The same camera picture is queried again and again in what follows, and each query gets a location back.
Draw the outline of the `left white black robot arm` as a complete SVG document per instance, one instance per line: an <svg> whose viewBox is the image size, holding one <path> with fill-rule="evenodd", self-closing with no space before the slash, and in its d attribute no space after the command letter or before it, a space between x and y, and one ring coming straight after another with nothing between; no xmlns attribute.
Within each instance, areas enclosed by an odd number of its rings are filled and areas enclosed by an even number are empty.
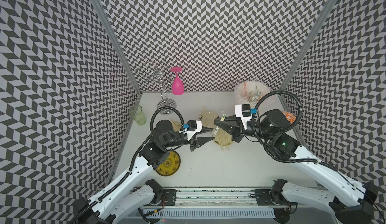
<svg viewBox="0 0 386 224"><path fill-rule="evenodd" d="M157 115L164 108L157 109L150 120L150 134L136 150L130 166L89 199L75 201L74 216L69 223L117 224L145 205L162 202L163 188L154 179L147 180L138 190L135 187L168 159L172 147L188 145L194 151L213 140L211 136L200 136L211 132L212 128L204 127L198 120L185 122L177 109L168 109L179 117L181 128L175 131L169 120L155 124Z"/></svg>

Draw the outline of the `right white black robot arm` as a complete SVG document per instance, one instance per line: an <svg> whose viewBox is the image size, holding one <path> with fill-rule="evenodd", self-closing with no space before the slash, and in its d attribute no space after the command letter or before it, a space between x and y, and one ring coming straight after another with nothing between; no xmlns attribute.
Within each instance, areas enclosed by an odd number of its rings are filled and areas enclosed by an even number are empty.
<svg viewBox="0 0 386 224"><path fill-rule="evenodd" d="M259 113L260 105L274 95L286 95L295 101L298 113L293 123L278 109ZM274 161L302 170L325 188L324 191L316 190L278 179L270 191L275 203L305 204L335 215L342 224L372 223L374 212L378 210L378 187L342 174L288 135L302 117L303 106L299 98L291 92L277 90L263 96L254 108L249 104L236 105L234 115L224 120L216 118L214 124L230 134L234 142L255 137Z"/></svg>

